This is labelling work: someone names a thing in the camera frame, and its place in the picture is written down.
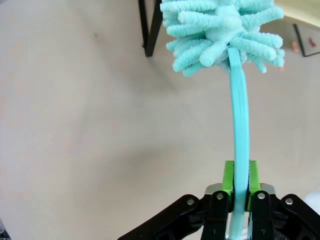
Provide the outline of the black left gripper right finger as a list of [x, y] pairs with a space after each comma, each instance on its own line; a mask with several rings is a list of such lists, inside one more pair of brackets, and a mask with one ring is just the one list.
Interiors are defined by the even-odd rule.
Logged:
[[295, 194], [279, 199], [272, 185], [260, 182], [256, 161], [249, 162], [246, 200], [250, 240], [320, 238], [320, 215]]

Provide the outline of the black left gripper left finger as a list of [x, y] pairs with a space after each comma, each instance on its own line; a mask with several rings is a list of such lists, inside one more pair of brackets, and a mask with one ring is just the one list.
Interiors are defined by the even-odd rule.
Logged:
[[209, 185], [199, 199], [186, 194], [121, 236], [120, 240], [182, 240], [202, 229], [202, 240], [224, 240], [234, 204], [234, 162], [224, 164], [222, 183]]

